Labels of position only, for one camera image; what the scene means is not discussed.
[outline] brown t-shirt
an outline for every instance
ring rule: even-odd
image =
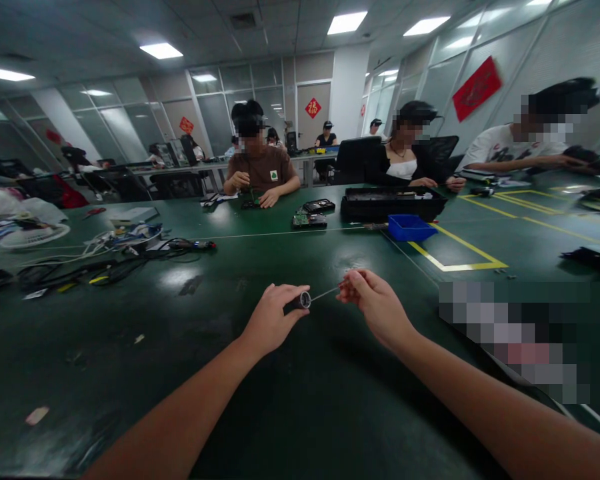
[[[229,160],[227,178],[237,171],[248,173],[253,189],[261,192],[284,185],[298,176],[287,152],[276,147],[265,147],[258,159],[247,159],[244,153],[234,153]]]

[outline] black jacket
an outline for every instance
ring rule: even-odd
[[[415,155],[417,168],[411,180],[387,175],[391,162],[387,158],[387,150],[384,145],[378,145],[373,155],[365,164],[365,182],[383,185],[386,187],[400,187],[410,184],[419,178],[430,178],[436,183],[445,183],[453,176],[453,172],[438,165],[430,156],[426,145],[413,145],[411,148]]]

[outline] green workbench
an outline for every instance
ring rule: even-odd
[[[0,291],[0,476],[80,476],[242,332],[266,286],[309,284],[317,295],[350,268],[385,278],[420,332],[513,385],[482,348],[440,320],[438,283],[512,282],[494,274],[496,265],[506,265],[515,282],[600,282],[594,270],[559,258],[600,240],[600,215],[582,215],[587,211],[573,204],[577,195],[555,189],[600,180],[544,174],[535,181],[532,192],[501,190],[505,198],[464,197],[468,188],[449,195],[438,217],[441,232],[422,245],[344,223],[338,209],[325,231],[291,230],[304,202],[328,198],[338,205],[345,187],[303,189],[265,211],[242,211],[241,200],[204,211],[194,199],[106,205],[84,221],[88,207],[66,211],[70,234],[37,249],[0,249],[0,267],[16,271],[32,259],[78,254],[84,241],[110,228],[108,215],[145,205],[157,208],[154,221],[171,237],[212,239],[217,251],[154,261],[109,287],[79,285],[30,301],[15,285]],[[197,288],[183,288],[194,278]],[[600,414],[600,305],[591,308],[578,327],[591,352],[591,406]],[[556,409],[546,395],[524,392]],[[42,406],[48,415],[28,426],[25,418]],[[316,301],[285,344],[247,376],[192,475],[506,477],[377,344],[361,314],[332,297]]]

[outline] blue plastic bin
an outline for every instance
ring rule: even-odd
[[[438,230],[418,215],[389,215],[389,233],[397,241],[424,241]]]

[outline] door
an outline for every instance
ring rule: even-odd
[[[298,148],[305,149],[314,146],[315,139],[322,134],[322,126],[329,120],[329,99],[331,84],[302,85],[298,87]],[[305,110],[306,106],[315,99],[320,110],[311,118]],[[338,135],[338,126],[334,125],[332,133]]]

